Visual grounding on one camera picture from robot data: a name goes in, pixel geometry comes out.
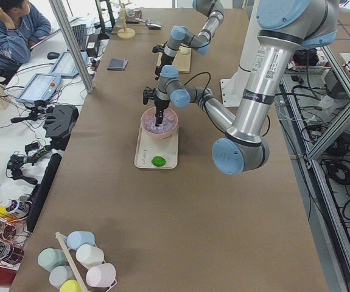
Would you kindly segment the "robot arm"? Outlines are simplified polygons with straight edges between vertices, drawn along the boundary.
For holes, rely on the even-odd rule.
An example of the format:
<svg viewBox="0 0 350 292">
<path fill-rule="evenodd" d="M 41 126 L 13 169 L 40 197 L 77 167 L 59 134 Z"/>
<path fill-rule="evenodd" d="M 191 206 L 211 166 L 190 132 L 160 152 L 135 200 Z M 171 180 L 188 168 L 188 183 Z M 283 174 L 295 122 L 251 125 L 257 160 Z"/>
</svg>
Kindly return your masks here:
<svg viewBox="0 0 350 292">
<path fill-rule="evenodd" d="M 193 7 L 207 17 L 198 35 L 184 26 L 174 26 L 170 38 L 155 52 L 161 63 L 155 70 L 158 86 L 144 91 L 144 100 L 153 100 L 156 124 L 173 104 L 183 108 L 196 103 L 223 132 L 212 147 L 212 159 L 223 173 L 236 175 L 263 166 L 269 157 L 261 129 L 286 66 L 295 51 L 331 44 L 337 34 L 338 1 L 261 1 L 256 12 L 260 25 L 259 48 L 237 113 L 226 109 L 207 88 L 185 86 L 172 64 L 182 45 L 205 54 L 212 37 L 224 20 L 219 1 L 194 1 Z"/>
<path fill-rule="evenodd" d="M 159 79 L 165 65 L 172 65 L 181 45 L 202 55 L 207 53 L 215 31 L 223 23 L 224 8 L 220 1 L 196 0 L 192 1 L 192 7 L 208 19 L 198 35 L 190 32 L 186 26 L 173 26 L 169 39 L 163 45 L 153 47 L 153 53 L 161 53 L 160 64 L 155 68 L 155 80 Z"/>
</svg>

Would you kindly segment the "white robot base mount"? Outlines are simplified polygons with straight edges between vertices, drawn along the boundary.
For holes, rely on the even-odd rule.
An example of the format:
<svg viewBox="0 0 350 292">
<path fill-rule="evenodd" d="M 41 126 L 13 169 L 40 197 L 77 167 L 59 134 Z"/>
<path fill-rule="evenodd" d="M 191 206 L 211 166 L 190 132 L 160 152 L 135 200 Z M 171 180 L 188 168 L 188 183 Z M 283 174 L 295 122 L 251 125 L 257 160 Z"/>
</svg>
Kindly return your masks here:
<svg viewBox="0 0 350 292">
<path fill-rule="evenodd" d="M 230 79 L 221 79 L 220 81 L 222 100 L 226 107 L 239 106 L 243 90 L 247 85 L 251 70 L 253 68 L 259 48 L 257 35 L 261 29 L 256 19 L 258 5 L 258 0 L 253 1 L 250 21 L 245 37 L 245 43 L 240 55 L 238 70 Z"/>
</svg>

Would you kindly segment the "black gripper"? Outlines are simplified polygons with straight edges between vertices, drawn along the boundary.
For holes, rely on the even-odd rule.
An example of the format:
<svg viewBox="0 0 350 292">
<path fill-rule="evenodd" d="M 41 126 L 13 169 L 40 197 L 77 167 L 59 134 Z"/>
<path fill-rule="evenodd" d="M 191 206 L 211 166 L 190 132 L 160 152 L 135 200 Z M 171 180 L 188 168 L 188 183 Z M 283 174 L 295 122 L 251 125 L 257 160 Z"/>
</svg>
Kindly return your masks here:
<svg viewBox="0 0 350 292">
<path fill-rule="evenodd" d="M 161 68 L 165 65 L 171 65 L 172 63 L 173 63 L 173 56 L 162 53 L 159 66 L 157 66 L 155 68 L 155 80 L 159 79 L 160 73 L 161 73 Z"/>
<path fill-rule="evenodd" d="M 161 100 L 159 98 L 155 98 L 154 105 L 156 107 L 156 122 L 155 126 L 158 127 L 163 123 L 164 114 L 163 112 L 166 108 L 169 107 L 170 100 Z"/>
</svg>

